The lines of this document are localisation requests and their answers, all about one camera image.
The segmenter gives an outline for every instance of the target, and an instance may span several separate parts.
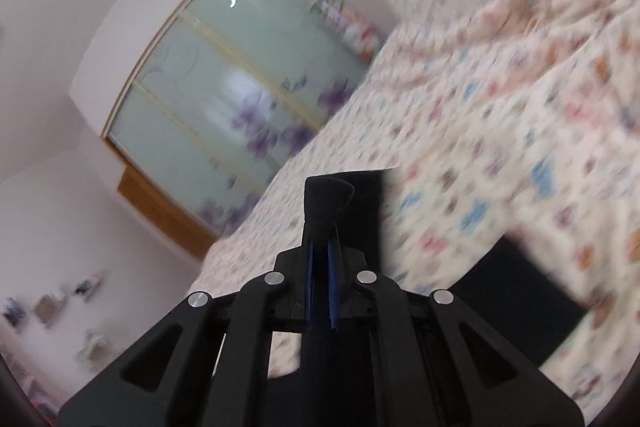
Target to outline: bed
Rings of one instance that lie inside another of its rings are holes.
[[[236,291],[297,245],[306,177],[395,168],[386,274],[429,293],[516,235],[590,309],[542,371],[592,425],[631,425],[640,0],[391,3],[402,22],[367,80],[240,229],[213,245],[193,290]],[[295,338],[275,336],[270,363],[272,375],[295,369]]]

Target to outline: silver rivet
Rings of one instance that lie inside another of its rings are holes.
[[[453,302],[453,293],[449,290],[438,290],[433,294],[433,300],[438,304],[451,304]]]
[[[189,295],[187,302],[192,308],[199,308],[200,306],[204,306],[207,302],[209,302],[209,296],[204,292],[192,293],[191,295]]]
[[[362,284],[371,284],[378,280],[378,276],[371,270],[362,270],[356,275],[356,279]]]
[[[280,272],[269,272],[264,276],[264,281],[271,286],[284,282],[284,275]]]

